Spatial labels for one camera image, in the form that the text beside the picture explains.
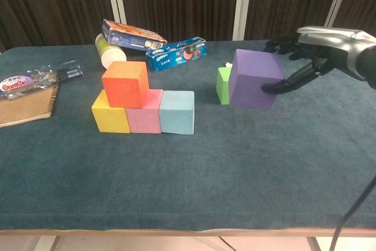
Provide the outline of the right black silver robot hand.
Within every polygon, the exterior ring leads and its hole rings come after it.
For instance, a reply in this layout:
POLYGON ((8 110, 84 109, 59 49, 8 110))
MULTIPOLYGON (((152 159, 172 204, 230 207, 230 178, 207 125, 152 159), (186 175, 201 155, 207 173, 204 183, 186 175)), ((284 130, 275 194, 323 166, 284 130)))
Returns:
POLYGON ((288 53, 291 61, 310 60, 287 79, 263 85, 265 93, 281 95, 297 90, 333 69, 375 89, 375 37, 362 30, 304 26, 294 35, 269 40, 264 51, 288 53))

